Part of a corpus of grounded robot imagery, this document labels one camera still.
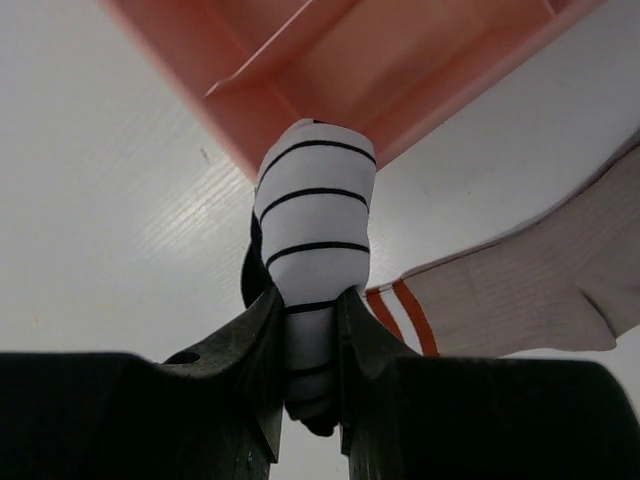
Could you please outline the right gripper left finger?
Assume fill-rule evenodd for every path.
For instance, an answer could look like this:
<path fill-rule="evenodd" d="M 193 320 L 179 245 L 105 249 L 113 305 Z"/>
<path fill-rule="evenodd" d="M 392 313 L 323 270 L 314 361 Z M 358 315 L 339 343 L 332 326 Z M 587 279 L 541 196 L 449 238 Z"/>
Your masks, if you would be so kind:
<path fill-rule="evenodd" d="M 282 301 L 264 292 L 153 363 L 117 352 L 1 356 L 5 479 L 265 479 L 283 414 Z"/>

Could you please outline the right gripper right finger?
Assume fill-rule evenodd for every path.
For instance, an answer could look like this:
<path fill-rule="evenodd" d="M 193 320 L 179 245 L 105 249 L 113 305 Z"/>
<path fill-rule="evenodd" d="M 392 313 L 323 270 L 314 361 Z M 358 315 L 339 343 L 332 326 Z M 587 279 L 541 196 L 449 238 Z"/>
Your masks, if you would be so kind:
<path fill-rule="evenodd" d="M 358 293 L 337 303 L 353 479 L 635 479 L 639 423 L 602 365 L 424 357 Z"/>

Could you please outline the white sock black toe heel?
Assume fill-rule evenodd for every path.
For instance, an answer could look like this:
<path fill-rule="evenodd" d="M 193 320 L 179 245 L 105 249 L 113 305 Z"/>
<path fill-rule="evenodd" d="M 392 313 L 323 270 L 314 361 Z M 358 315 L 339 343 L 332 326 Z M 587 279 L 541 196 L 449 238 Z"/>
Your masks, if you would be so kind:
<path fill-rule="evenodd" d="M 336 304 L 362 292 L 375 150 L 362 134 L 314 119 L 292 124 L 259 168 L 242 294 L 275 287 L 284 304 L 285 408 L 320 437 L 340 421 Z"/>

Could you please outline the taupe sock red cuff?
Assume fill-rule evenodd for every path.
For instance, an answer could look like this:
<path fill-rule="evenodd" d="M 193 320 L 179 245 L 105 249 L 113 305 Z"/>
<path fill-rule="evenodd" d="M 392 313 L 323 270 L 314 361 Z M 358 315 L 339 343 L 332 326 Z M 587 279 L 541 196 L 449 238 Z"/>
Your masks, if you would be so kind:
<path fill-rule="evenodd" d="M 519 232 L 371 289 L 367 302 L 427 356 L 606 351 L 639 323 L 639 147 L 631 144 Z"/>

